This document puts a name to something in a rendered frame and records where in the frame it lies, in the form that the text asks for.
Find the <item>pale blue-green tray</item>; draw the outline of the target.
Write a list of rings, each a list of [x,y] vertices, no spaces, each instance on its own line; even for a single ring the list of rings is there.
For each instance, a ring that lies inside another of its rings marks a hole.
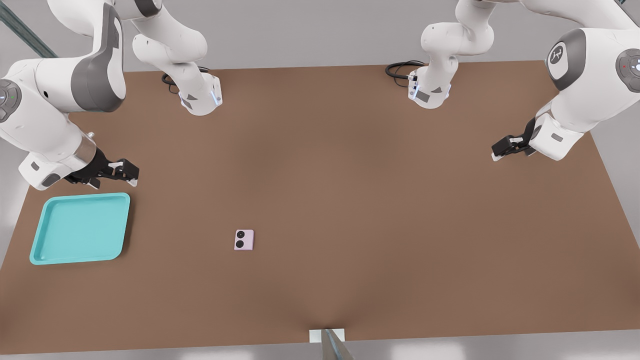
[[[130,203],[126,193],[48,199],[39,217],[30,262],[53,265],[114,260],[124,245]]]

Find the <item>small pale lilac phone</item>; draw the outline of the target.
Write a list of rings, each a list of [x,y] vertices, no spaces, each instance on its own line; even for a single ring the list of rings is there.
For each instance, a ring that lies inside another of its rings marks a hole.
[[[255,232],[253,229],[238,229],[235,231],[234,250],[252,251],[254,248]]]

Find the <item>silver frame post with foot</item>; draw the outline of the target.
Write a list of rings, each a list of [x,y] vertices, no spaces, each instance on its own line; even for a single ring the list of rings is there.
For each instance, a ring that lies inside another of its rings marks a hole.
[[[345,345],[345,329],[311,329],[310,343],[321,344],[321,360],[355,360]]]

